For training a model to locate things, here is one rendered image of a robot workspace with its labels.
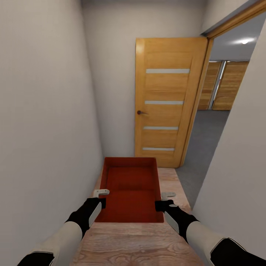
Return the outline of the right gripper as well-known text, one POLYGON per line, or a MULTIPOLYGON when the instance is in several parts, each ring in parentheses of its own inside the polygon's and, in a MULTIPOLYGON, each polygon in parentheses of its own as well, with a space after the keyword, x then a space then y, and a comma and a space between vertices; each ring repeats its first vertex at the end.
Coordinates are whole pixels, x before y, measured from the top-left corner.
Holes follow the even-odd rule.
POLYGON ((173 200, 168 200, 168 201, 162 201, 162 200, 155 201, 155 210, 156 210, 156 212, 161 212, 162 211, 164 213, 163 206, 166 203, 174 203, 174 201, 173 200))

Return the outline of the storage box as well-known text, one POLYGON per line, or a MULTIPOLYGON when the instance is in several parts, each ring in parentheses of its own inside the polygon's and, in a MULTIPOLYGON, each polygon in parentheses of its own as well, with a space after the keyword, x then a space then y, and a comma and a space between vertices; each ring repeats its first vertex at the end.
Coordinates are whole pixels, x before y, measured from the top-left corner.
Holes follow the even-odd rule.
POLYGON ((106 157, 100 190, 107 189, 106 208, 95 223, 164 223, 155 201, 162 199, 156 158, 106 157))

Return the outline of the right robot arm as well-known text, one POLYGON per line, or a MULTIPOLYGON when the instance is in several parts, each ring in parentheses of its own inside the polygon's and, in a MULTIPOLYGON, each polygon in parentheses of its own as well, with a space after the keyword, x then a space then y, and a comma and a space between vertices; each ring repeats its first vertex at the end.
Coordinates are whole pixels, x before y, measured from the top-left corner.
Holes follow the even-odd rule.
POLYGON ((196 252, 206 266, 266 266, 266 260, 251 254, 234 238, 218 232, 189 215, 169 197, 175 192, 162 192, 155 201, 156 212, 163 212, 167 223, 196 252))

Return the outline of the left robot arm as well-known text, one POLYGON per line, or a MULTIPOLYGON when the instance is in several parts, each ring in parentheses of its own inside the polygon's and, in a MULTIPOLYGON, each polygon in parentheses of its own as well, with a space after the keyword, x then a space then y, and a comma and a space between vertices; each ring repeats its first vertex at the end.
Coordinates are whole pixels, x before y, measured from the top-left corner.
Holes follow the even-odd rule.
POLYGON ((30 250, 16 266, 69 266, 85 232, 101 209, 106 208, 106 198, 99 198, 99 195, 109 193, 107 189, 95 190, 92 198, 87 198, 57 231, 30 250))

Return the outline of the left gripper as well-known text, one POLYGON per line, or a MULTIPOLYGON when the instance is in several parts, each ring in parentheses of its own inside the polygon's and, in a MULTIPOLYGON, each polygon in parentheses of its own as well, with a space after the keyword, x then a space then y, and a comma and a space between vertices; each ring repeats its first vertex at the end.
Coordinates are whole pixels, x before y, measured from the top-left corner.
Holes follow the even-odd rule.
POLYGON ((98 198, 98 200, 102 203, 102 209, 106 208, 106 198, 98 198))

